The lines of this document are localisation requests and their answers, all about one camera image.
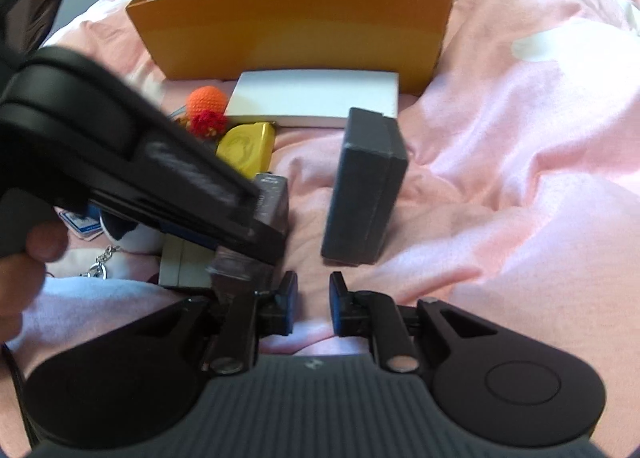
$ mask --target human hand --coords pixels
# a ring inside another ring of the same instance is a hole
[[[68,234],[61,221],[35,226],[23,253],[0,258],[0,343],[16,337],[22,329],[22,312],[40,292],[45,263],[62,257]]]

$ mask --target bed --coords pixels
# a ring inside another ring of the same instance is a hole
[[[169,81],[124,7],[100,0],[49,43],[121,75],[166,114],[194,88]],[[640,0],[456,0],[436,76],[401,95],[410,165],[373,266],[341,268],[350,289],[410,305],[436,296],[590,362],[607,408],[594,432],[610,456],[640,444]],[[320,245],[342,132],[282,130],[271,171],[290,186],[286,269],[302,309],[269,352],[363,350],[332,336]],[[50,270],[87,268],[108,243],[75,241]],[[114,277],[147,281],[153,257],[118,255]],[[175,300],[146,283],[49,279],[12,343],[28,373],[64,348]],[[27,449],[0,370],[0,446]]]

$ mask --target keychain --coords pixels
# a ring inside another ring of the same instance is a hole
[[[80,274],[83,278],[102,278],[107,279],[107,267],[104,264],[111,260],[114,253],[120,250],[119,245],[108,245],[104,252],[95,258],[95,263],[89,267],[85,274]]]

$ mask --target silver screw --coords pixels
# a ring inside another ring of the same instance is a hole
[[[386,362],[386,365],[391,371],[396,373],[411,373],[420,367],[420,362],[411,355],[396,355],[391,357]]]
[[[209,365],[218,375],[233,375],[242,371],[242,362],[233,357],[220,357]]]

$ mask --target open cardboard box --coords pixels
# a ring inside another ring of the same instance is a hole
[[[452,0],[133,0],[130,19],[170,79],[237,79],[247,70],[398,72],[421,93]]]

